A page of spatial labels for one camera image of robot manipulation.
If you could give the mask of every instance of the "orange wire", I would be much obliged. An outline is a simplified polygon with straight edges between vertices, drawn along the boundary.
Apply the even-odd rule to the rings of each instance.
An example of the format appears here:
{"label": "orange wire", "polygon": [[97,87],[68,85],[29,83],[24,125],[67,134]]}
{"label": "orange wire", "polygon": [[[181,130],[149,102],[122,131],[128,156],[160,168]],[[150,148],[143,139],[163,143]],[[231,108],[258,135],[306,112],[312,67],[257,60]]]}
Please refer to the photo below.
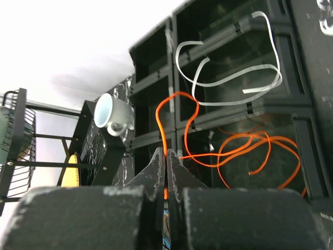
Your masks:
{"label": "orange wire", "polygon": [[167,188],[164,189],[164,199],[168,199],[169,198],[169,191]]}
{"label": "orange wire", "polygon": [[[196,106],[196,110],[195,110],[195,113],[190,117],[190,119],[188,120],[187,124],[186,124],[186,127],[185,127],[185,132],[184,132],[184,142],[185,142],[185,149],[187,151],[187,154],[188,156],[184,156],[184,157],[181,157],[181,159],[187,159],[187,158],[192,158],[195,162],[197,162],[198,164],[201,164],[203,166],[206,166],[206,167],[211,167],[211,168],[215,168],[217,167],[217,170],[219,172],[219,176],[221,178],[221,180],[223,181],[223,183],[226,185],[227,188],[230,189],[229,185],[226,183],[226,181],[224,180],[224,178],[222,177],[221,175],[221,172],[220,172],[220,166],[226,164],[228,161],[232,160],[233,158],[237,157],[237,156],[240,156],[240,155],[243,155],[243,154],[246,154],[252,150],[254,150],[255,148],[257,148],[258,146],[268,142],[268,152],[267,152],[267,155],[266,155],[266,158],[265,158],[265,161],[264,163],[257,169],[257,170],[254,170],[254,171],[250,171],[249,172],[249,175],[252,175],[252,174],[256,174],[256,173],[259,173],[263,168],[264,166],[266,165],[267,161],[268,161],[268,158],[270,156],[270,153],[271,153],[271,143],[274,143],[274,144],[277,144],[279,145],[280,147],[284,148],[285,150],[291,152],[292,154],[294,154],[298,160],[298,165],[295,169],[295,171],[292,173],[292,175],[284,182],[282,183],[278,189],[283,189],[285,188],[294,178],[295,176],[297,175],[297,173],[299,172],[299,170],[301,169],[301,164],[300,164],[300,158],[298,156],[298,154],[293,151],[290,147],[282,144],[281,142],[279,141],[285,141],[285,142],[288,142],[290,143],[291,145],[293,145],[295,148],[297,148],[297,145],[294,141],[292,141],[291,139],[288,139],[286,137],[283,137],[283,136],[273,136],[273,137],[269,137],[268,134],[264,131],[259,131],[259,132],[256,132],[254,134],[250,134],[251,132],[253,132],[256,128],[250,130],[249,132],[247,133],[241,133],[241,134],[237,134],[237,133],[232,133],[232,132],[227,132],[228,134],[232,134],[231,137],[227,138],[223,144],[221,145],[220,147],[220,150],[219,150],[219,153],[216,154],[216,153],[208,153],[208,154],[199,154],[199,155],[192,155],[188,149],[188,145],[187,145],[187,135],[188,135],[188,131],[189,131],[189,128],[192,124],[192,122],[195,120],[195,118],[198,116],[199,114],[199,103],[196,99],[194,99],[190,94],[186,93],[186,92],[182,92],[182,91],[179,91],[179,92],[175,92],[173,95],[167,97],[166,99],[164,99],[159,105],[158,107],[156,108],[156,112],[155,112],[155,115],[156,115],[156,122],[158,124],[158,127],[160,129],[160,132],[161,132],[161,136],[162,136],[162,143],[163,143],[163,150],[164,150],[164,155],[166,156],[168,154],[168,146],[167,146],[167,139],[165,137],[165,132],[164,132],[164,128],[162,126],[162,123],[160,121],[160,118],[159,118],[159,111],[160,109],[163,107],[163,105],[165,105],[167,102],[169,102],[171,99],[173,99],[174,97],[178,96],[178,95],[182,95],[182,96],[186,96],[188,97],[189,99],[191,99],[192,101],[196,102],[197,106]],[[265,134],[266,135],[266,138],[262,137],[262,136],[259,136],[259,134]],[[244,137],[248,137],[249,140],[247,141],[247,143],[245,143],[243,146],[235,149],[235,150],[232,150],[232,151],[229,151],[227,153],[222,153],[222,150],[223,148],[232,140],[234,139],[237,139],[237,138],[244,138]],[[253,144],[252,146],[251,143],[253,141],[254,138],[257,138],[257,139],[261,139],[259,142]],[[203,162],[200,162],[198,161],[195,157],[204,157],[204,156],[217,156],[217,164],[205,164]],[[220,157],[221,156],[229,156],[227,157],[225,160],[223,160],[222,162],[220,162]],[[302,192],[302,196],[304,196],[306,194],[306,188],[304,188],[303,192]]]}

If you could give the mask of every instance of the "white wire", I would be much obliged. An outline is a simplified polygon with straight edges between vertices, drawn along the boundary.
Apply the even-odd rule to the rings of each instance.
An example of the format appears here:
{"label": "white wire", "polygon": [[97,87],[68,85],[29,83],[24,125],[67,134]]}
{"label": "white wire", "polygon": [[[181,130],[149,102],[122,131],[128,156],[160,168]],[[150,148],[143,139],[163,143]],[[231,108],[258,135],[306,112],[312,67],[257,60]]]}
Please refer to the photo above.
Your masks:
{"label": "white wire", "polygon": [[[201,61],[201,63],[199,64],[199,67],[197,69],[197,72],[194,76],[194,80],[193,80],[193,85],[192,85],[192,96],[194,99],[195,98],[195,88],[196,88],[196,81],[198,80],[199,78],[199,75],[200,75],[200,72],[203,68],[203,66],[208,63],[210,61],[209,58],[205,58],[204,60]],[[233,106],[233,105],[240,105],[240,104],[245,104],[245,103],[249,103],[249,102],[252,102],[256,99],[258,99],[259,97],[265,95],[268,91],[270,91],[272,88],[275,88],[277,86],[279,86],[281,83],[282,83],[282,75],[281,75],[281,72],[278,71],[278,69],[274,66],[274,65],[271,65],[271,64],[266,64],[266,65],[260,65],[260,69],[274,69],[277,71],[277,81],[273,81],[270,85],[267,85],[263,88],[265,88],[264,91],[261,91],[260,93],[252,96],[252,97],[249,97],[249,98],[246,98],[246,99],[243,99],[241,101],[235,101],[235,102],[222,102],[222,103],[202,103],[202,102],[199,102],[198,103],[201,105],[201,106]]]}
{"label": "white wire", "polygon": [[192,96],[195,98],[194,96],[194,91],[195,91],[195,86],[198,85],[198,86],[203,86],[203,87],[214,87],[214,86],[218,86],[220,84],[223,84],[223,83],[226,83],[234,78],[237,78],[239,76],[242,76],[243,74],[245,73],[248,73],[248,72],[252,72],[252,71],[256,71],[256,70],[262,70],[262,69],[273,69],[277,72],[276,76],[275,76],[275,79],[273,80],[273,82],[267,86],[264,86],[264,87],[258,87],[258,88],[253,88],[253,89],[245,89],[243,90],[243,93],[247,94],[247,93],[256,93],[256,92],[260,92],[258,93],[257,95],[254,95],[253,97],[250,97],[250,98],[247,98],[247,99],[244,99],[244,100],[241,100],[241,101],[236,101],[236,102],[221,102],[221,103],[201,103],[199,102],[200,105],[202,106],[230,106],[230,105],[239,105],[239,104],[245,104],[245,103],[248,103],[248,102],[251,102],[251,101],[254,101],[255,99],[263,96],[264,94],[266,94],[268,91],[270,91],[272,88],[275,88],[277,86],[279,86],[281,83],[282,83],[282,75],[281,75],[281,72],[280,72],[280,61],[279,61],[279,57],[277,55],[277,51],[276,51],[276,48],[275,48],[275,45],[274,45],[274,41],[273,41],[273,34],[272,34],[272,29],[271,29],[271,25],[270,25],[270,22],[268,20],[268,17],[267,15],[262,12],[262,11],[256,11],[254,13],[252,13],[252,17],[253,18],[256,18],[256,17],[259,17],[259,16],[262,16],[265,18],[266,20],[266,23],[267,23],[267,26],[268,26],[268,32],[269,32],[269,35],[270,35],[270,40],[271,40],[271,44],[272,44],[272,48],[273,48],[273,51],[274,51],[274,54],[275,54],[275,57],[276,57],[276,63],[277,63],[277,67],[275,67],[274,65],[271,65],[271,64],[264,64],[264,65],[257,65],[257,66],[252,66],[252,67],[249,67],[249,68],[246,68],[244,70],[241,70],[225,79],[222,79],[220,81],[217,81],[217,82],[213,82],[213,83],[199,83],[197,82],[198,80],[198,77],[200,75],[200,72],[202,70],[202,67],[210,61],[209,58],[206,58],[204,59],[199,67],[198,67],[198,70],[196,72],[196,81],[194,80],[191,80],[190,78],[188,78],[187,76],[184,75],[184,73],[182,72],[181,68],[180,68],[180,65],[179,65],[179,56],[180,56],[180,51],[181,49],[184,47],[184,46],[187,46],[187,45],[202,45],[203,42],[202,41],[187,41],[187,42],[183,42],[181,43],[178,48],[176,49],[176,53],[175,53],[175,61],[176,61],[176,66],[180,72],[180,74],[189,82],[193,83],[194,86],[192,87]]}

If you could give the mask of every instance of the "black storage drawer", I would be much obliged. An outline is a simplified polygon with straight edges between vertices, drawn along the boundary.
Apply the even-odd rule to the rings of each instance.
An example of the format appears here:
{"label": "black storage drawer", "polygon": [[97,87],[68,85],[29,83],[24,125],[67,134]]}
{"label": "black storage drawer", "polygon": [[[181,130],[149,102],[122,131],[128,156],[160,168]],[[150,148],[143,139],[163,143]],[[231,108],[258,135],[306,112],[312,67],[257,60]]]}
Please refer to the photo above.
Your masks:
{"label": "black storage drawer", "polygon": [[[276,66],[276,58],[265,23],[243,21],[240,31],[234,25],[210,38],[203,45],[190,49],[179,57],[182,72],[193,79],[200,62],[209,57],[198,81],[212,83],[225,79],[248,67],[271,64]],[[283,82],[262,97],[233,106],[201,106],[200,116],[230,115],[262,105],[311,106],[312,102],[306,86],[295,35],[291,26],[277,26],[274,39],[279,56]],[[257,93],[244,93],[245,89],[258,88],[271,84],[276,76],[272,69],[256,70],[215,87],[196,86],[196,99],[200,102],[235,102],[254,96]],[[175,91],[191,93],[192,83],[188,82],[174,67]],[[176,97],[176,126],[183,128],[186,120],[194,113],[196,104],[188,98]]]}
{"label": "black storage drawer", "polygon": [[[272,139],[277,138],[275,136],[288,138],[296,143],[297,148],[286,141],[278,141],[299,155],[301,170],[287,188],[301,193],[306,186],[309,200],[316,201],[332,197],[333,193],[314,120],[311,108],[254,108],[251,114],[240,112],[229,117],[197,122],[195,129],[191,129],[188,134],[188,147],[192,154],[218,153],[220,146],[230,136],[241,133],[253,134],[256,131],[265,131]],[[245,145],[248,139],[243,137],[231,140],[222,152],[235,150]],[[260,140],[254,138],[251,145],[258,141]],[[184,147],[184,130],[177,132],[177,148],[179,155],[187,154]],[[231,188],[277,188],[293,174],[298,160],[293,153],[271,142],[267,164],[259,173],[249,175],[250,171],[258,169],[265,161],[267,152],[266,142],[227,161],[220,167],[222,177]],[[198,160],[206,164],[217,163],[217,157],[211,156],[200,157]],[[205,184],[226,188],[216,168],[201,166],[192,159],[184,159],[184,166],[192,168],[193,174]]]}
{"label": "black storage drawer", "polygon": [[175,47],[185,41],[203,41],[258,10],[272,22],[290,23],[285,0],[188,1],[173,13]]}
{"label": "black storage drawer", "polygon": [[136,72],[135,84],[145,82],[151,74],[160,74],[172,68],[171,44],[167,39],[170,32],[171,19],[167,18],[130,49]]}

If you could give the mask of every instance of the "black shelf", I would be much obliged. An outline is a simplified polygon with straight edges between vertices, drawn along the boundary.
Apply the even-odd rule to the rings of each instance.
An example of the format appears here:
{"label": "black shelf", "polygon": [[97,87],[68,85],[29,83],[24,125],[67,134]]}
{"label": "black shelf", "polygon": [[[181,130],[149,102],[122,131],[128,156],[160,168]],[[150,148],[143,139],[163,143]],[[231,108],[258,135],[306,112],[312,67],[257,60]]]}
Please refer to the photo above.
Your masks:
{"label": "black shelf", "polygon": [[[126,103],[128,103],[131,107],[133,107],[129,95],[131,87],[135,84],[135,74],[132,76],[127,77],[125,80],[118,83],[112,89],[110,89],[107,93],[112,95],[115,98],[118,98]],[[121,140],[123,141],[125,146],[128,146],[130,141],[133,140],[135,134],[133,130],[127,129],[124,134],[120,135]]]}
{"label": "black shelf", "polygon": [[80,185],[111,185],[125,153],[125,146],[120,137],[111,136],[106,128],[96,127],[94,109],[95,103],[85,101],[74,131],[78,140],[71,143],[69,154],[77,153],[81,163],[96,166],[79,168]]}
{"label": "black shelf", "polygon": [[274,23],[290,23],[285,0],[188,1],[173,13],[175,48],[185,41],[204,41],[258,10],[265,12]]}
{"label": "black shelf", "polygon": [[[145,87],[135,85],[131,88],[129,99],[135,110],[135,138],[146,140],[158,137],[160,132],[155,111],[158,105],[173,93],[172,70],[147,82]],[[174,101],[171,100],[160,110],[160,120],[165,132],[175,131]]]}
{"label": "black shelf", "polygon": [[[267,26],[253,21],[240,22],[240,32],[231,25],[219,34],[211,37],[204,45],[190,49],[180,57],[180,67],[190,79],[194,78],[200,62],[210,58],[202,69],[199,82],[215,82],[224,79],[245,68],[261,65],[276,65],[276,58],[270,43]],[[200,116],[230,115],[245,111],[249,107],[261,105],[311,106],[305,76],[299,59],[296,39],[291,26],[274,28],[274,39],[280,59],[283,82],[247,104],[234,106],[200,107]],[[252,71],[216,87],[196,86],[196,98],[200,102],[233,102],[253,96],[244,94],[243,89],[256,88],[270,84],[276,72],[270,69]],[[174,67],[175,91],[191,93],[192,83],[188,82]],[[176,126],[183,128],[186,120],[192,116],[196,104],[188,98],[176,97]]]}
{"label": "black shelf", "polygon": [[289,9],[323,139],[325,158],[333,165],[332,16],[333,2],[290,0]]}
{"label": "black shelf", "polygon": [[[301,171],[287,186],[288,188],[302,192],[305,183],[310,202],[332,198],[331,179],[323,158],[312,108],[258,107],[254,108],[251,114],[239,112],[228,117],[197,121],[195,128],[189,132],[188,146],[192,154],[218,153],[220,146],[231,136],[231,133],[262,130],[270,137],[285,136],[297,144],[297,149],[290,147],[297,150],[300,156]],[[224,152],[239,148],[247,140],[248,138],[243,138],[230,142]],[[177,131],[177,148],[182,150],[180,153],[185,154],[184,129]],[[221,167],[222,175],[229,185],[233,188],[276,188],[287,180],[295,170],[298,161],[292,153],[273,143],[266,167],[258,174],[248,175],[249,171],[255,170],[264,162],[267,150],[268,144],[265,143]],[[200,160],[207,164],[216,164],[216,157],[201,157]],[[190,159],[184,160],[185,167],[191,167],[191,164],[194,165],[194,175],[197,175],[196,171],[211,171],[211,179],[207,173],[202,174],[203,182],[209,184],[211,181],[212,187],[226,188],[216,168],[198,166]]]}
{"label": "black shelf", "polygon": [[166,18],[137,42],[130,54],[135,66],[135,84],[142,84],[150,75],[159,75],[172,68],[171,18]]}

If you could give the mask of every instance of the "black frame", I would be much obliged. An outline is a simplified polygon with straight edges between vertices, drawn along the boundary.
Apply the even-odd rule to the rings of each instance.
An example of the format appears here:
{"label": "black frame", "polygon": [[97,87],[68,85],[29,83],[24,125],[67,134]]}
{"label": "black frame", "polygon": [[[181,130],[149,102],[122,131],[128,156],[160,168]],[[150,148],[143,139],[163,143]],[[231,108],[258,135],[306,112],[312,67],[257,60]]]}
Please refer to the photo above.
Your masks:
{"label": "black frame", "polygon": [[[15,166],[20,167],[29,167],[32,169],[33,172],[35,167],[68,167],[67,163],[56,163],[56,162],[35,162],[35,158],[32,161],[17,161],[20,145],[23,140],[23,132],[24,132],[24,119],[25,119],[25,112],[26,109],[32,110],[40,110],[40,111],[47,111],[53,114],[60,114],[60,115],[72,115],[72,116],[79,116],[80,114],[74,112],[68,112],[63,110],[58,110],[54,108],[46,108],[46,107],[39,107],[35,105],[27,105],[27,90],[26,89],[19,89],[18,91],[8,91],[4,95],[3,104],[6,102],[6,97],[11,94],[16,93],[17,100],[15,101],[15,116],[14,116],[14,127],[12,132],[12,141],[11,146],[9,148],[9,153],[7,157],[6,165],[3,166],[1,181],[0,181],[0,216],[2,215],[4,206],[6,202],[17,202],[20,197],[7,197],[10,185],[12,183],[12,178],[14,176]],[[66,153],[66,162],[70,156],[70,150],[67,147],[66,140],[71,140],[73,142],[78,142],[79,137],[78,134],[74,135],[73,137],[65,137],[65,136],[54,136],[54,135],[45,135],[45,134],[36,134],[34,132],[34,139],[36,138],[46,138],[52,140],[61,140],[64,146],[64,150]],[[95,165],[90,164],[78,164],[78,165],[71,165],[70,167],[79,167],[79,168],[95,168]]]}
{"label": "black frame", "polygon": [[[25,103],[26,103],[26,97],[27,97],[27,91],[25,89],[19,89],[17,91],[8,91],[5,93],[2,106],[8,107],[9,114],[8,114],[8,125],[7,125],[7,131],[5,134],[5,138],[11,138],[11,143],[9,145],[8,150],[1,148],[0,150],[4,150],[8,152],[7,159],[5,162],[5,165],[1,167],[1,173],[0,173],[0,216],[3,213],[4,206],[6,202],[16,202],[19,198],[17,197],[11,197],[11,196],[17,196],[25,192],[20,192],[14,195],[8,195],[10,190],[14,190],[17,188],[27,187],[29,189],[31,184],[31,178],[34,171],[34,166],[27,165],[24,166],[27,162],[20,161],[22,159],[20,157],[21,153],[21,146],[23,145],[25,141],[25,122],[32,121],[32,131],[29,131],[30,135],[33,136],[30,142],[30,152],[27,153],[29,155],[30,161],[35,161],[35,147],[36,147],[36,139],[35,139],[35,113],[31,110],[25,109]],[[5,141],[1,142],[1,146],[5,146]],[[15,166],[22,166],[25,169],[27,167],[27,171],[19,174],[14,174],[15,170],[18,170],[15,168]],[[10,189],[10,185],[17,181],[12,181],[12,178],[21,174],[28,173],[28,177],[19,179],[17,181],[23,181],[27,180],[27,184]]]}
{"label": "black frame", "polygon": [[[110,136],[106,128],[97,129],[96,133],[93,134],[93,137],[99,137],[98,145],[88,145],[89,142],[87,138],[90,136],[90,133],[92,132],[91,130],[93,129],[92,125],[94,124],[93,114],[95,105],[96,104],[93,102],[84,102],[78,124],[76,125],[76,129],[74,131],[74,136],[77,136],[79,139],[72,141],[69,147],[69,155],[78,153],[80,157],[83,157],[82,154],[84,147],[94,146],[98,148],[98,151],[101,151],[102,149],[100,147],[105,146],[106,150],[105,153],[100,157],[100,161],[96,161],[96,157],[90,155],[89,161],[93,160],[92,158],[94,158],[94,161],[89,162],[89,164],[82,165],[88,166],[85,167],[86,169],[97,170],[96,172],[94,171],[94,177],[90,185],[111,185],[112,180],[118,171],[122,156],[125,153],[125,146],[119,137]],[[62,169],[57,185],[61,185],[66,167]]]}
{"label": "black frame", "polygon": [[333,3],[330,1],[319,8],[316,1],[304,1],[299,6],[297,0],[289,0],[293,28],[300,47],[305,76],[311,90],[314,108],[318,118],[319,132],[323,139],[323,148],[327,163],[333,164],[333,119],[332,119],[332,36],[324,33],[320,22],[329,21]]}
{"label": "black frame", "polygon": [[[195,128],[190,129],[189,133],[223,126],[263,114],[289,115],[292,118],[309,201],[317,206],[317,204],[326,203],[328,198],[333,198],[332,182],[324,160],[315,113],[311,107],[256,107],[251,112],[239,112],[227,117],[201,118],[197,120]],[[177,130],[177,148],[182,148],[184,132],[185,129]]]}
{"label": "black frame", "polygon": [[[130,91],[134,84],[135,84],[135,74],[128,76],[126,79],[124,79],[123,81],[118,83],[116,86],[111,88],[107,93],[128,103],[131,107],[133,107],[132,103],[129,100],[129,95],[130,95]],[[128,129],[127,134],[126,135],[122,134],[120,136],[120,138],[123,139],[123,143],[125,144],[126,147],[128,147],[130,141],[133,140],[134,136],[135,136],[134,131]]]}
{"label": "black frame", "polygon": [[[136,58],[136,53],[138,51],[143,52],[143,49],[140,49],[141,46],[146,46],[146,44],[149,44],[150,41],[149,39],[154,36],[158,31],[163,30],[165,32],[165,42],[166,42],[166,50],[165,50],[165,55],[166,55],[166,64],[162,66],[161,68],[157,69],[154,72],[151,72],[147,74],[145,77],[140,78],[140,71],[137,69],[137,58]],[[130,48],[130,54],[131,58],[134,62],[135,66],[135,71],[136,74],[134,75],[134,85],[141,85],[145,84],[146,82],[151,81],[151,79],[158,77],[159,75],[163,74],[164,72],[170,70],[172,68],[172,41],[170,39],[167,39],[166,36],[172,37],[172,25],[171,25],[171,18],[166,18],[163,21],[161,21],[158,25],[156,25],[155,28],[153,28],[148,34],[146,34],[143,38],[140,39],[136,44],[134,44]]]}
{"label": "black frame", "polygon": [[[153,86],[154,84],[157,84],[160,80],[162,80],[164,78],[168,79],[168,93],[167,94],[168,94],[168,96],[170,96],[174,93],[173,71],[172,70],[168,70],[158,76],[149,77],[149,81],[146,81],[145,83],[141,83],[139,85],[131,85],[130,93],[129,93],[129,100],[132,103],[132,106],[134,107],[134,109],[135,109],[135,101],[133,101],[133,99],[135,98],[135,96],[139,95],[143,91],[147,90],[147,88]],[[166,104],[166,106],[168,105],[170,107],[170,114],[173,114],[173,115],[171,116],[170,126],[164,128],[165,133],[175,131],[176,122],[175,122],[175,106],[174,106],[175,104],[174,103],[175,103],[174,99],[172,99],[172,100],[170,100],[170,102],[168,104]],[[160,136],[160,131],[157,129],[156,131],[152,131],[150,133],[142,134],[139,136],[135,135],[134,140],[144,141],[144,140],[148,140],[150,138],[157,138],[159,136]]]}
{"label": "black frame", "polygon": [[[232,41],[239,37],[240,35],[245,34],[248,31],[266,31],[267,27],[265,23],[260,23],[257,21],[249,21],[247,18],[239,22],[239,26],[230,25],[227,29],[222,30],[220,33],[217,33],[215,36],[207,39],[207,42],[204,45],[199,45],[191,48],[188,52],[180,55],[180,67],[184,67],[191,63],[192,61],[199,59],[200,57],[205,56],[207,53],[214,51],[215,49],[222,47],[227,43],[232,43]],[[312,106],[310,99],[308,87],[306,84],[299,52],[298,46],[296,43],[296,36],[291,26],[281,26],[281,25],[272,25],[273,36],[275,38],[276,48],[278,55],[280,57],[281,73],[283,75],[288,97],[284,98],[272,98],[262,96],[257,100],[254,100],[247,104],[236,105],[236,106],[226,106],[221,110],[216,110],[209,112],[207,114],[201,115],[205,119],[213,119],[220,115],[223,112],[224,115],[232,115],[238,112],[242,112],[254,107],[259,106],[274,106],[274,105],[285,105],[285,106]],[[289,77],[292,77],[288,73],[291,70],[291,66],[297,68],[296,77],[299,77],[299,84],[290,84],[288,80],[291,80]],[[175,82],[175,91],[180,91],[180,73],[176,67],[174,67],[174,82]],[[186,125],[187,121],[181,120],[181,101],[180,97],[175,98],[176,103],[176,127],[177,129],[183,128]]]}

